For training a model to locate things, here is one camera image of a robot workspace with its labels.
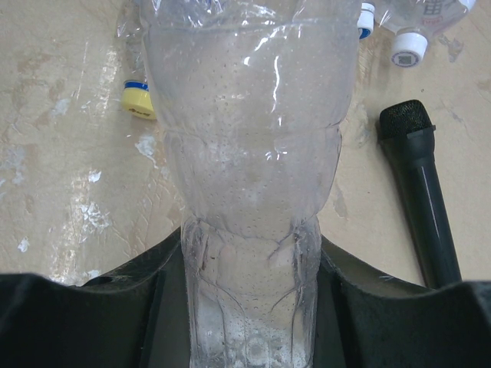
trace table surface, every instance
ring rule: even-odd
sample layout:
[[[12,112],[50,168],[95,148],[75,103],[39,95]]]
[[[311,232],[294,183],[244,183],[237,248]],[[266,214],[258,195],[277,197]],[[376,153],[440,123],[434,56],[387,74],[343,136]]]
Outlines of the table surface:
[[[163,131],[120,110],[120,4],[0,5],[0,272],[83,284],[180,224]],[[392,66],[390,39],[377,28],[361,42],[321,229],[373,266],[422,282],[375,129],[384,108],[419,99],[437,126],[437,168],[463,277],[491,279],[491,2],[478,1],[434,40],[420,67]]]

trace black plastic part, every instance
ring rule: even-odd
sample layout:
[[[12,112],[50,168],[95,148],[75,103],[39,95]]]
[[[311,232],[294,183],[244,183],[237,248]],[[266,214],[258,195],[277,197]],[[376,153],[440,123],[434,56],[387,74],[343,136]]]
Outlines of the black plastic part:
[[[382,141],[410,223],[421,271],[429,288],[462,281],[435,167],[435,127]]]
[[[189,368],[179,239],[83,287],[0,276],[0,367]],[[432,291],[323,238],[316,330],[314,368],[487,368],[491,283]]]

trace bottle with yellow cap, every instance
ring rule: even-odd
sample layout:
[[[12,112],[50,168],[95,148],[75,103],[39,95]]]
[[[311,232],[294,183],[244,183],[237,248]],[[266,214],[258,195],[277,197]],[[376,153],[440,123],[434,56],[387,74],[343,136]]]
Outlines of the bottle with yellow cap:
[[[141,53],[140,0],[124,2],[117,23],[117,37],[123,41],[124,73],[130,78],[124,82],[121,106],[135,117],[155,120]]]

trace clear plastic bottle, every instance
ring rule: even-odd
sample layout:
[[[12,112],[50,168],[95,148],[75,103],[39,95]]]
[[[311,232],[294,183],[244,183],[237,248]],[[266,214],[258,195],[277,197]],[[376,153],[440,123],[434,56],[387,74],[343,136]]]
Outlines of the clear plastic bottle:
[[[371,0],[375,19],[395,33],[392,62],[414,67],[424,57],[428,42],[455,25],[476,0]]]
[[[359,0],[143,0],[150,94],[190,214],[192,368],[311,367],[324,206]]]
[[[121,106],[136,117],[155,120],[142,55],[140,3],[141,0],[125,0],[117,19],[116,36],[120,39],[123,70],[127,76]]]

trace microphone body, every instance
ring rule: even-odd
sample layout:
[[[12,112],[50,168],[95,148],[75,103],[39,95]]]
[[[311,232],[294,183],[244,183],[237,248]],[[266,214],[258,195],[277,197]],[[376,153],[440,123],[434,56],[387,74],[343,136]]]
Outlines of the microphone body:
[[[421,118],[427,121],[408,129],[409,133],[385,136],[381,143],[397,178],[425,283],[429,288],[441,288],[462,281],[462,277],[435,166],[435,126],[419,101],[408,103],[416,102],[424,111]],[[387,123],[384,112],[381,128]],[[391,123],[404,125],[403,118]]]

